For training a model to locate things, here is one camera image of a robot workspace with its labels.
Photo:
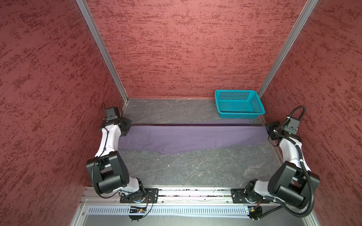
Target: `aluminum corner post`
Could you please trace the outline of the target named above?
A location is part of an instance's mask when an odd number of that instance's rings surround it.
[[[298,19],[296,20],[292,30],[290,31],[287,39],[285,40],[285,43],[282,47],[282,49],[279,52],[279,55],[275,59],[273,65],[270,68],[270,71],[268,72],[264,82],[262,83],[261,87],[259,88],[258,95],[261,97],[271,80],[273,79],[275,73],[277,72],[279,66],[282,64],[285,56],[289,52],[290,48],[292,47],[294,41],[298,37],[300,31],[302,30],[304,24],[307,22],[309,16],[311,15],[314,7],[316,6],[318,0],[307,0],[305,6],[303,7],[302,11],[300,12],[300,15]]]
[[[101,52],[103,59],[106,62],[106,65],[109,69],[109,72],[111,73],[113,80],[114,80],[115,84],[117,85],[117,88],[126,105],[128,103],[129,98],[126,94],[125,88],[122,85],[122,82],[121,82],[119,75],[117,73],[117,70],[112,62],[112,59],[109,56],[106,45],[104,44],[103,39],[101,37],[101,34],[99,33],[99,31],[97,29],[96,23],[93,20],[93,17],[92,17],[91,11],[89,10],[88,4],[85,0],[76,0],[76,2],[80,8],[80,11],[82,12],[82,15],[90,29],[90,32],[92,33],[93,38],[97,43],[99,51]]]

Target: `aluminum frame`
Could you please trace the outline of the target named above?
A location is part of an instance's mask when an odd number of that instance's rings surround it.
[[[318,0],[307,0],[306,4],[304,5],[302,11],[300,12],[300,15],[298,19],[296,20],[292,30],[290,31],[287,39],[284,42],[284,45],[282,49],[279,52],[279,55],[275,59],[272,67],[270,68],[270,71],[268,72],[267,76],[265,77],[264,82],[259,88],[258,95],[259,97],[263,96],[264,92],[266,91],[266,88],[270,84],[271,80],[273,79],[275,73],[277,72],[278,68],[282,64],[285,56],[289,52],[290,48],[292,47],[294,41],[298,37],[300,31],[302,30],[304,24],[307,22],[309,16],[311,15],[314,7],[316,6]]]
[[[117,73],[117,70],[112,62],[112,59],[108,53],[108,50],[106,48],[106,45],[103,42],[103,39],[101,37],[101,34],[99,33],[96,23],[93,20],[91,11],[89,10],[88,4],[85,0],[76,0],[80,11],[82,12],[82,15],[90,29],[91,34],[93,35],[94,40],[97,43],[97,46],[99,48],[99,51],[101,52],[104,61],[106,62],[106,65],[109,69],[109,72],[111,73],[113,80],[118,88],[119,93],[122,96],[124,105],[127,106],[127,103],[129,101],[129,98],[127,96],[126,90],[123,87],[122,81],[119,78],[119,75]]]
[[[174,186],[145,186],[147,188],[159,188],[159,196],[154,206],[253,206],[255,204],[234,204],[230,189],[241,187],[174,187]],[[81,204],[73,218],[71,226],[83,226],[89,208],[94,206],[129,206],[127,203],[119,203],[119,197],[103,199],[94,191],[93,187],[86,187]],[[261,204],[262,206],[279,206],[276,203]],[[320,226],[314,212],[304,218],[308,226]]]

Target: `gray floor panel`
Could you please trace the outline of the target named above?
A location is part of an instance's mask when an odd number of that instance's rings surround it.
[[[214,100],[184,99],[131,99],[125,117],[134,124],[221,120]],[[249,121],[261,124],[260,118]],[[245,186],[255,178],[269,180],[279,167],[267,140],[258,145],[182,154],[119,152],[130,176],[150,186]]]

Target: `purple cloth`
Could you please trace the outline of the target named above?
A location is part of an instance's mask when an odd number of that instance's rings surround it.
[[[267,137],[261,126],[131,126],[118,148],[175,154],[193,150],[254,145]]]

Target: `robotic arm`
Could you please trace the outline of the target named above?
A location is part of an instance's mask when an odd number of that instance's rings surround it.
[[[105,109],[106,117],[100,127],[102,140],[95,157],[87,161],[87,170],[96,193],[120,191],[125,195],[139,194],[140,199],[145,193],[142,182],[129,176],[127,167],[118,153],[118,140],[126,136],[131,120],[119,114],[117,107]]]
[[[294,112],[303,108],[300,117],[293,118]],[[296,217],[306,217],[313,210],[314,191],[319,184],[319,176],[312,173],[302,153],[302,143],[298,137],[298,125],[305,112],[304,106],[294,109],[281,125],[278,121],[266,125],[272,140],[278,140],[283,152],[283,165],[271,177],[270,181],[254,179],[245,189],[245,199],[249,203],[263,200],[277,202]],[[290,210],[286,205],[298,209],[307,208],[302,213]]]

